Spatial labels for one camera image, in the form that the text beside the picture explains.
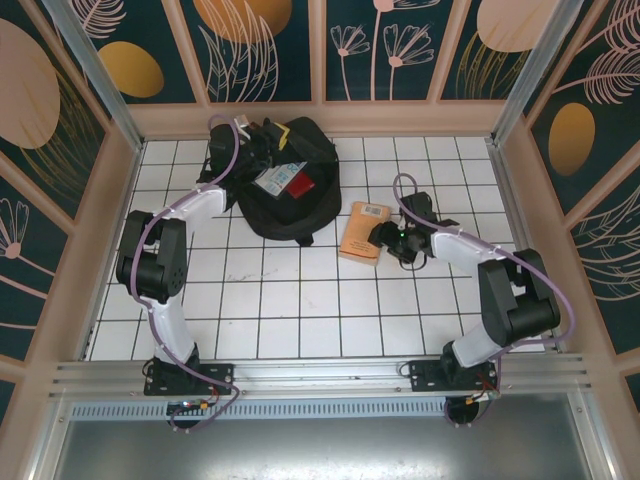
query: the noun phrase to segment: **wallpaper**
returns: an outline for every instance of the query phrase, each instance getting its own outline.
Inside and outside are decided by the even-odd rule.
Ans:
[[[0,355],[23,361],[67,235],[0,177]]]
[[[0,11],[0,152],[75,217],[104,129],[17,2]]]
[[[625,377],[629,392],[631,392],[631,398],[636,405],[636,410],[640,413],[640,373],[634,373]]]
[[[571,234],[614,350],[640,347],[640,167]]]
[[[545,70],[544,75],[538,82],[538,86],[533,91],[533,93],[531,94],[531,97],[529,98],[529,101],[524,107],[525,116],[529,115],[529,112],[531,111],[536,101],[538,100],[538,97],[540,96],[542,89],[546,86],[547,80],[549,80],[549,77],[555,71],[556,67],[558,66],[558,63],[560,62],[560,59],[564,55],[564,52],[567,50],[567,47],[573,40],[573,37],[576,34],[576,30],[578,30],[578,28],[584,21],[584,17],[587,15],[587,13],[589,13],[589,9],[591,8],[592,5],[593,5],[593,0],[584,0],[582,3],[582,6],[580,7],[580,11],[576,16],[576,19],[570,25],[570,28],[569,26],[567,26],[569,28],[568,33],[565,35],[564,40],[560,45],[560,48],[556,52],[556,55],[554,56],[553,60],[549,63],[549,66]]]
[[[472,0],[442,99],[506,99],[557,1]]]
[[[125,102],[195,102],[160,0],[68,1]]]
[[[9,402],[11,401],[11,395],[13,395],[15,387],[15,383],[0,380],[0,427],[2,427],[2,421],[9,408]]]
[[[640,140],[640,1],[608,3],[531,132],[567,213]]]
[[[327,100],[425,100],[453,0],[328,0]]]
[[[211,102],[311,100],[300,0],[180,0]]]

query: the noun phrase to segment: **flower illustration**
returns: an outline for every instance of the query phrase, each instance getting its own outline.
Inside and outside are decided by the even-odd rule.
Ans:
[[[344,91],[347,100],[351,101],[349,94],[349,85],[347,84],[347,73],[344,66],[344,58],[350,55],[358,55],[368,52],[371,49],[369,42],[366,42],[366,35],[362,31],[362,25],[359,27],[346,27],[344,32],[342,27],[335,26],[331,28],[331,39],[340,55],[340,64],[342,66],[342,82],[344,83]]]
[[[18,201],[15,215],[9,200],[0,200],[0,257],[13,260],[20,257],[22,239],[29,221],[29,207]]]
[[[429,26],[422,28],[409,25],[398,36],[398,25],[385,27],[384,46],[387,49],[389,65],[391,65],[391,80],[389,83],[389,100],[393,100],[393,78],[395,69],[407,65],[419,65],[433,60]]]
[[[378,31],[380,30],[380,17],[383,13],[393,10],[415,10],[418,8],[433,7],[440,0],[373,0],[373,6],[378,11],[376,23],[373,28],[373,48],[371,54],[371,100],[376,99],[376,53],[378,51]]]
[[[22,243],[27,223],[29,222],[29,206],[21,201],[16,203],[15,211],[8,199],[0,199],[0,258],[20,260],[30,267],[40,270],[47,275],[54,276],[54,272],[32,262],[22,256]],[[46,299],[47,294],[23,285],[15,280],[0,275],[0,282],[10,285],[34,297]]]

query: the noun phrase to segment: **mounting plate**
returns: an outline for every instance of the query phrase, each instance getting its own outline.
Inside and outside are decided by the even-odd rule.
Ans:
[[[210,377],[214,380],[225,383],[233,383],[234,366],[232,363],[203,363],[193,367],[198,373]],[[206,397],[211,395],[211,385],[199,380],[184,371],[178,369],[176,365],[164,362],[154,362],[146,370],[146,380],[144,384],[145,396],[196,396]],[[216,390],[223,395],[231,395],[230,388],[216,387]]]
[[[408,366],[414,392],[481,391],[482,379],[497,388],[496,369],[491,362],[461,369],[451,382],[447,380],[440,360],[415,360]]]

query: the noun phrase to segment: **white tag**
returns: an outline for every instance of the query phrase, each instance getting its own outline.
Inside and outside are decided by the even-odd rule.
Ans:
[[[291,180],[304,168],[307,162],[299,164],[288,163],[273,167],[262,172],[253,183],[261,187],[265,192],[270,193],[274,197],[279,196],[282,191],[287,188]]]
[[[362,211],[360,212],[363,215],[369,215],[370,217],[382,217],[382,207],[376,207],[375,205],[363,205]]]

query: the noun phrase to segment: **orange box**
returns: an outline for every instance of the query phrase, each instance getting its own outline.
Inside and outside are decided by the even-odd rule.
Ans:
[[[338,255],[367,265],[376,266],[380,249],[369,243],[373,228],[389,220],[391,209],[383,205],[355,202],[349,217],[347,229],[340,243]]]

